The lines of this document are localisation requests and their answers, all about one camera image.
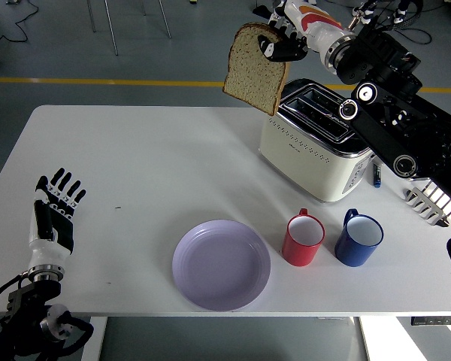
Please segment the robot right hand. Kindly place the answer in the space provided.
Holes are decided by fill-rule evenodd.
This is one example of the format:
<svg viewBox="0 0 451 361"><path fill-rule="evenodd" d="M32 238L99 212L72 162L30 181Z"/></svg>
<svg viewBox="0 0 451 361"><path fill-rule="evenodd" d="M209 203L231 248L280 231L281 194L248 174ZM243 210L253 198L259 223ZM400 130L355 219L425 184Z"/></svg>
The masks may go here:
<svg viewBox="0 0 451 361"><path fill-rule="evenodd" d="M272 28L283 34L280 41L258 37L259 49L272 62L292 62L303 59L309 50L319 54L323 65L331 71L355 39L327 11L310 1L275 1L268 21Z"/></svg>

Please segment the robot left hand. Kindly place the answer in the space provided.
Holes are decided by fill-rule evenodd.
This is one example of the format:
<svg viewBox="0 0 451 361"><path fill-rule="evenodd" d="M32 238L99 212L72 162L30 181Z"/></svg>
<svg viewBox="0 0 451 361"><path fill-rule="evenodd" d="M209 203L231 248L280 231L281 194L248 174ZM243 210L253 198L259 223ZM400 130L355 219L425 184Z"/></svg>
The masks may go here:
<svg viewBox="0 0 451 361"><path fill-rule="evenodd" d="M60 168L37 182L29 235L31 270L46 265L63 268L73 252L73 217L86 191L71 178L71 172Z"/></svg>

